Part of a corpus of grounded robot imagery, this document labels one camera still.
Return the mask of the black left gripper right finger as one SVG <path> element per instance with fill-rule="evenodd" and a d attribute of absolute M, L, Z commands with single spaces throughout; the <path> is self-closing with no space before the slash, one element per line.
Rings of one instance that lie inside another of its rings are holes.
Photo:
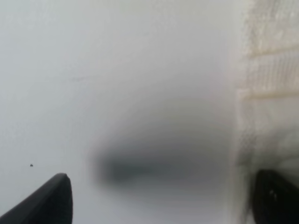
<path fill-rule="evenodd" d="M 251 208 L 256 224 L 297 224 L 299 188 L 274 170 L 260 170 L 255 177 Z"/>

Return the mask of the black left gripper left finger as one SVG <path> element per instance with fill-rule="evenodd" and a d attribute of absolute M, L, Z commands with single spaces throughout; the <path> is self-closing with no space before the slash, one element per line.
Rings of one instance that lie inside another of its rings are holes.
<path fill-rule="evenodd" d="M 72 220 L 71 180 L 65 173 L 54 175 L 0 217 L 2 224 L 71 224 Z"/>

